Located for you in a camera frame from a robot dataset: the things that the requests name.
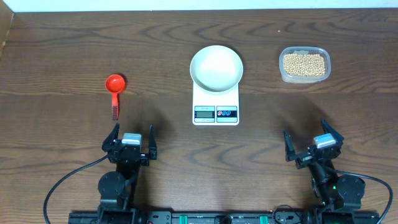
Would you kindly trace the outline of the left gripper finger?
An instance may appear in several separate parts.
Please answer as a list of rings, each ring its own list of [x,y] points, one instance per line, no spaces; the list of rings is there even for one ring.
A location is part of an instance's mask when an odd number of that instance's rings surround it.
[[[149,159],[150,160],[157,159],[157,144],[154,137],[153,126],[150,126],[150,133],[149,133]]]
[[[106,137],[106,139],[102,143],[102,150],[104,152],[111,152],[114,149],[115,140],[118,139],[119,134],[119,123],[116,123],[113,130]]]

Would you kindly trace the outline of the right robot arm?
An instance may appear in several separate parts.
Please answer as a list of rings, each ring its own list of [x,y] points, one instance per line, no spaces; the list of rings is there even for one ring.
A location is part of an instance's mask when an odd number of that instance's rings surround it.
[[[297,169],[310,170],[314,194],[322,201],[303,214],[302,223],[354,223],[364,196],[364,180],[337,174],[332,160],[341,154],[344,137],[324,119],[321,125],[324,134],[314,137],[313,144],[301,153],[295,152],[290,134],[284,131],[285,160],[294,161]]]

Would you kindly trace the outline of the red plastic measuring scoop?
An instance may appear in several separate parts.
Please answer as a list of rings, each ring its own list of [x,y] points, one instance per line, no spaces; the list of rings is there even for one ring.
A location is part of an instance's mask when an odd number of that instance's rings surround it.
[[[126,81],[120,74],[112,74],[105,81],[106,89],[111,93],[112,117],[119,119],[119,94],[126,88]]]

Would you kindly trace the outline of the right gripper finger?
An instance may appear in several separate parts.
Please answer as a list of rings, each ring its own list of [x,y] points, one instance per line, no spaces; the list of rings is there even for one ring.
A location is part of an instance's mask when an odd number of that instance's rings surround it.
[[[342,142],[344,140],[344,137],[338,131],[332,128],[325,119],[321,119],[321,126],[324,133],[331,134],[336,142]]]
[[[290,134],[287,131],[284,131],[284,142],[285,142],[285,160],[287,162],[294,161],[296,158],[296,153],[291,141]]]

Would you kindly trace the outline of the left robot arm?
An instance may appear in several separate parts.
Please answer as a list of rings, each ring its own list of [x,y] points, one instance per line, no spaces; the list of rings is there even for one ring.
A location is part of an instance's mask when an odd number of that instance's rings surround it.
[[[147,223],[148,214],[134,205],[134,196],[140,168],[157,159],[154,129],[150,128],[147,153],[141,151],[140,134],[126,133],[122,139],[118,134],[116,124],[102,143],[102,150],[116,170],[105,173],[98,182],[98,223]]]

